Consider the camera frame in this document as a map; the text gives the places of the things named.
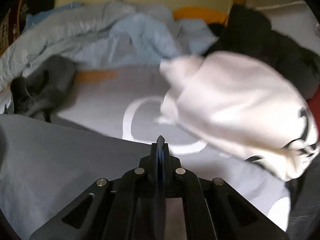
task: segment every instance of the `crumpled fabric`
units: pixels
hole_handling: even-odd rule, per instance
[[[31,29],[32,27],[36,26],[40,22],[42,22],[44,19],[52,15],[53,13],[61,12],[67,9],[74,9],[83,6],[83,3],[80,2],[72,2],[68,3],[66,5],[59,6],[57,8],[39,12],[35,15],[32,15],[31,13],[28,13],[26,16],[26,26],[24,27],[22,34],[25,33],[27,30]]]
[[[320,57],[288,36],[271,29],[262,13],[233,5],[228,26],[207,51],[231,51],[263,61],[289,80],[305,100],[313,97],[320,84]]]
[[[15,114],[49,113],[66,99],[75,75],[74,62],[55,55],[27,78],[15,79],[11,83]]]
[[[163,60],[161,113],[210,145],[282,181],[319,154],[318,129],[297,89],[262,61],[227,51]]]
[[[204,53],[216,40],[198,19],[175,22],[162,4],[124,0],[50,15],[17,39],[0,58],[0,90],[27,77],[52,55],[82,63],[78,70],[155,65],[162,58]]]

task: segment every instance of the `black metal bracket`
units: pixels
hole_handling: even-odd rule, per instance
[[[137,239],[137,206],[150,200],[157,209],[150,223],[163,225],[153,238],[163,239],[166,198],[182,198],[188,240],[289,240],[223,179],[200,179],[182,168],[162,136],[138,168],[121,179],[98,179],[30,240]]]

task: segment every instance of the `gray fabric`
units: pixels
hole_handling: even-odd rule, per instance
[[[6,50],[0,58],[0,90],[56,54],[82,63],[81,70],[106,69],[201,54],[214,41],[202,20],[175,22],[161,4],[114,0],[65,10],[47,17]]]
[[[35,15],[28,13],[26,16],[26,26],[24,27],[22,34],[24,34],[27,30],[31,29],[32,27],[36,26],[38,23],[42,22],[44,19],[46,19],[48,16],[52,15],[53,13],[57,13],[63,10],[78,8],[81,6],[83,6],[83,3],[72,2],[48,11],[39,12]]]
[[[151,150],[19,115],[0,115],[0,146],[0,208],[22,240],[95,180],[121,178]]]
[[[320,226],[319,181],[320,156],[317,156],[303,176],[296,181],[296,201],[290,213],[287,230],[291,240],[307,240]]]
[[[56,108],[67,97],[75,75],[73,61],[51,56],[30,76],[11,83],[15,113],[33,117]]]
[[[201,145],[194,147],[192,144],[198,138],[159,118],[160,105],[169,85],[158,67],[127,67],[116,72],[111,80],[76,84],[57,115],[125,140],[151,143],[161,134],[185,168],[205,179],[222,177],[265,215],[277,200],[289,196],[285,184],[259,166],[231,158],[205,143],[203,149]],[[176,218],[174,225],[181,228],[183,220],[177,215],[179,207],[175,203],[167,208],[171,214],[169,219]],[[172,233],[177,228],[169,226],[168,230]],[[184,239],[181,232],[183,230],[175,234]]]

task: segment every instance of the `clothing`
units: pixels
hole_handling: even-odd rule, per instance
[[[202,19],[207,24],[220,23],[224,25],[228,20],[227,13],[197,6],[186,6],[175,10],[173,12],[173,17],[176,21],[181,19]]]
[[[45,120],[45,113],[39,112],[49,112],[65,100],[75,74],[74,62],[60,56],[50,57],[27,78],[12,82],[14,112]]]
[[[5,143],[1,144],[0,208],[22,240],[28,240],[35,230],[95,180],[121,178],[125,172],[138,167],[140,158],[148,156],[151,151],[151,145],[65,128],[18,115],[0,116],[0,140]],[[214,156],[209,161],[217,165]],[[190,169],[195,156],[189,155],[188,158],[189,161],[184,158],[188,166],[183,162],[182,166]],[[238,160],[225,158],[225,161],[230,161],[230,167],[234,165],[236,172],[240,171],[235,165]],[[230,172],[234,177],[233,187],[242,194],[247,192],[246,196],[251,192],[251,202],[256,203],[260,199],[260,207],[266,214],[268,209],[265,206],[286,193],[286,190],[280,181],[266,171],[249,163],[243,164],[239,176],[242,178],[245,174],[250,183],[234,176],[233,171]],[[228,172],[220,168],[220,165],[216,166],[215,170],[210,171],[211,174]],[[191,171],[199,170],[201,175],[205,173],[203,169],[195,167]],[[174,213],[181,209],[181,206],[177,207],[172,202],[167,205],[167,218],[171,221],[167,224],[171,229],[169,233],[177,234],[177,227],[181,223],[184,225],[183,215]],[[169,234],[165,239],[181,240],[182,237],[179,230],[177,238]]]
[[[42,22],[48,16],[52,15],[53,13],[61,12],[67,9],[74,9],[83,6],[83,3],[80,2],[72,2],[63,6],[59,6],[57,8],[51,9],[49,11],[39,12],[35,15],[27,14],[26,16],[26,26],[23,29],[22,33],[25,33],[30,28],[36,26],[38,23]]]
[[[223,178],[286,230],[290,198],[284,182],[255,164],[232,158],[161,115],[160,106],[170,87],[158,66],[125,67],[116,72],[114,78],[99,83],[76,83],[68,100],[51,114],[51,121],[57,123],[56,115],[107,136],[144,144],[153,143],[161,134],[182,167],[200,178]],[[181,200],[172,201],[167,205],[167,239],[185,240]]]
[[[297,178],[319,154],[318,129],[295,87],[260,60],[218,51],[163,60],[161,113],[209,144]]]
[[[216,35],[217,37],[220,37],[221,33],[226,28],[224,25],[222,25],[220,23],[211,23],[211,24],[208,24],[208,27],[209,27],[210,31],[212,31],[212,33],[214,35]]]
[[[110,69],[204,53],[215,40],[202,20],[175,22],[161,4],[114,0],[64,10],[44,19],[6,50],[0,58],[0,90],[22,71],[24,77],[30,75],[52,55],[81,63],[82,71]]]
[[[288,36],[272,31],[263,14],[244,6],[232,7],[227,28],[205,56],[218,50],[265,62],[288,79],[306,100],[313,97],[319,86],[320,57]]]
[[[318,155],[302,177],[287,182],[289,189],[292,184],[299,184],[287,229],[291,240],[308,240],[320,226],[319,179],[320,156]]]

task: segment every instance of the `white garment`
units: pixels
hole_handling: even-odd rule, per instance
[[[283,181],[299,177],[319,153],[307,103],[276,70],[254,58],[215,52],[163,60],[171,84],[161,112],[230,154]]]

